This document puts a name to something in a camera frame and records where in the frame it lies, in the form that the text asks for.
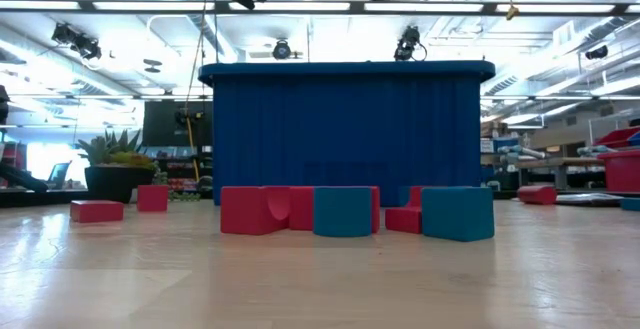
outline ceiling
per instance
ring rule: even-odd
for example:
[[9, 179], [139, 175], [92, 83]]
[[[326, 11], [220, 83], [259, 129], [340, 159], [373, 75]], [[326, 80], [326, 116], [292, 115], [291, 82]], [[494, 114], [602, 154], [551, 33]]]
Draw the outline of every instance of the ceiling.
[[[608, 18], [567, 16], [516, 17], [507, 21], [504, 17], [482, 16], [235, 14], [209, 15], [206, 19], [206, 26], [211, 29], [213, 37], [205, 38], [204, 58], [198, 57], [198, 65], [216, 61], [275, 62], [271, 57], [271, 51], [277, 39], [287, 39], [292, 50], [300, 53], [299, 60], [303, 61], [388, 61], [393, 59], [397, 39], [407, 25], [419, 27], [422, 42], [428, 48], [427, 60], [486, 59], [494, 62], [499, 69], [498, 76], [483, 87], [483, 93], [534, 95], [578, 76], [579, 81], [552, 94], [566, 91], [582, 93], [585, 92], [585, 88], [588, 92], [602, 86], [603, 80], [615, 81], [635, 75], [635, 70], [640, 64], [640, 59], [635, 57], [624, 60], [627, 56], [634, 56], [635, 50], [639, 50], [640, 53], [640, 30], [639, 26], [634, 26], [633, 20], [617, 23], [620, 26], [613, 27], [610, 23], [604, 22]], [[164, 91], [173, 91], [174, 94], [186, 93], [199, 37], [199, 27], [194, 20], [197, 21], [198, 18], [185, 15], [154, 17], [133, 14], [3, 12], [0, 13], [0, 50], [15, 55], [25, 63], [0, 62], [0, 80], [10, 83], [5, 86], [12, 95], [137, 95], [159, 94]], [[103, 51], [102, 59], [83, 63], [76, 52], [56, 46], [51, 40], [56, 23], [67, 23], [75, 30], [99, 39]], [[598, 24], [611, 29], [611, 33], [585, 44], [585, 33]], [[558, 35], [561, 32], [570, 33], [568, 39], [559, 40]], [[227, 49], [225, 55], [216, 54], [216, 40], [221, 48]], [[610, 47], [608, 58], [593, 62], [579, 59], [585, 50], [593, 49], [602, 43], [607, 43]], [[148, 65], [143, 63], [144, 59], [162, 62], [163, 65], [159, 67], [161, 72], [145, 71]], [[615, 65], [601, 70], [601, 67], [614, 60], [618, 60]], [[589, 71], [593, 72], [593, 75], [585, 76]], [[194, 91], [195, 94], [210, 93], [210, 89], [200, 86]], [[45, 117], [55, 123], [75, 122], [72, 118], [74, 114], [94, 110], [96, 113], [106, 114], [100, 120], [91, 118], [90, 122], [86, 122], [89, 119], [80, 118], [78, 121], [96, 126], [141, 125], [142, 108], [140, 101], [136, 100], [100, 99], [78, 102], [74, 99], [54, 101], [25, 98], [23, 101], [22, 105], [14, 108], [16, 111], [46, 112]], [[527, 104], [526, 100], [515, 99], [485, 101], [483, 109], [486, 115], [505, 117], [514, 111], [525, 110]], [[550, 103], [549, 106], [566, 104], [568, 103]], [[17, 124], [34, 123], [26, 117], [20, 117], [20, 120], [27, 122]]]

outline desk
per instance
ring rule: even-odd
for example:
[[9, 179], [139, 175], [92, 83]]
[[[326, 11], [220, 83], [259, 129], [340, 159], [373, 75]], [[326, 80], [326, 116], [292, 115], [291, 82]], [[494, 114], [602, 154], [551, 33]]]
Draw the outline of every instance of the desk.
[[549, 158], [523, 161], [515, 164], [520, 172], [520, 185], [529, 184], [529, 169], [555, 168], [555, 186], [558, 190], [567, 189], [567, 167], [604, 166], [604, 161], [596, 158]]

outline teal block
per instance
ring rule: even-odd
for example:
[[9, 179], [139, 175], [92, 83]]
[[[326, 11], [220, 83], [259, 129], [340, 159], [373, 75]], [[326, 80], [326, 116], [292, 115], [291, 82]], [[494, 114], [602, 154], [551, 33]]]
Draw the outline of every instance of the teal block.
[[492, 238], [495, 225], [491, 189], [422, 189], [422, 233], [461, 242]]
[[624, 210], [640, 211], [640, 198], [621, 199], [620, 207]]
[[329, 237], [371, 235], [371, 188], [318, 187], [313, 191], [313, 233]]

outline wooden floor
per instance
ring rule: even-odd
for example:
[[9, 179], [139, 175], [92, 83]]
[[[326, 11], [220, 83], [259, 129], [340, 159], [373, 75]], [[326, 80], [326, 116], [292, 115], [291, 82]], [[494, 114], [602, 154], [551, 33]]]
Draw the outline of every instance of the wooden floor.
[[0, 211], [0, 328], [640, 328], [640, 213], [495, 203], [496, 237], [221, 235], [210, 201], [122, 223]]

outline pipe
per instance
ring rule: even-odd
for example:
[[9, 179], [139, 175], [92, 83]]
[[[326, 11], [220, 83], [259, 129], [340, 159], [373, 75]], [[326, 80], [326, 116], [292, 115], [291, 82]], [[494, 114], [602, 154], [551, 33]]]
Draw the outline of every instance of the pipe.
[[[550, 47], [543, 52], [534, 55], [533, 58], [527, 58], [527, 71], [525, 73], [518, 73], [515, 71], [507, 72], [498, 78], [492, 79], [483, 85], [481, 92], [485, 95], [494, 95], [501, 92], [510, 86], [518, 83], [522, 80], [526, 80], [534, 75], [543, 73], [550, 70], [553, 63], [558, 57], [584, 50], [586, 48], [596, 45], [599, 41], [603, 40], [609, 34], [614, 33], [617, 30], [627, 28], [631, 25], [640, 23], [638, 19], [631, 19], [626, 17], [610, 17], [601, 20], [595, 25], [592, 25], [588, 29], [577, 34], [577, 39], [570, 41], [569, 43], [562, 45], [561, 47]], [[536, 61], [539, 65], [531, 65], [530, 62]]]

